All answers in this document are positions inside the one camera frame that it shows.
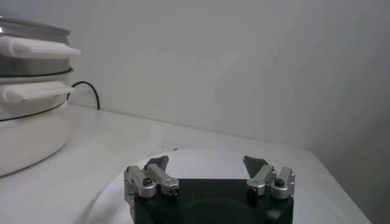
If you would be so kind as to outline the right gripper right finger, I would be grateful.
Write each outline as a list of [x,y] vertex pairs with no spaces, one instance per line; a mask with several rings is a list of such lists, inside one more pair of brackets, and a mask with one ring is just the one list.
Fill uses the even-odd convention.
[[266,191],[269,191],[272,198],[285,200],[293,198],[295,191],[295,173],[289,167],[282,167],[277,172],[274,166],[268,164],[264,159],[245,156],[243,163],[250,178],[246,181],[247,197],[258,199]]

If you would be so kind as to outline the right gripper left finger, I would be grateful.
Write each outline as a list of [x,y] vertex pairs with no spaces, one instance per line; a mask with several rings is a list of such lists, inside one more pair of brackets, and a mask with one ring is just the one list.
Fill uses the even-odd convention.
[[136,198],[152,199],[157,190],[164,196],[174,198],[179,195],[179,180],[169,176],[165,170],[169,162],[167,155],[150,159],[141,169],[128,166],[124,171],[124,198],[131,213],[135,212]]

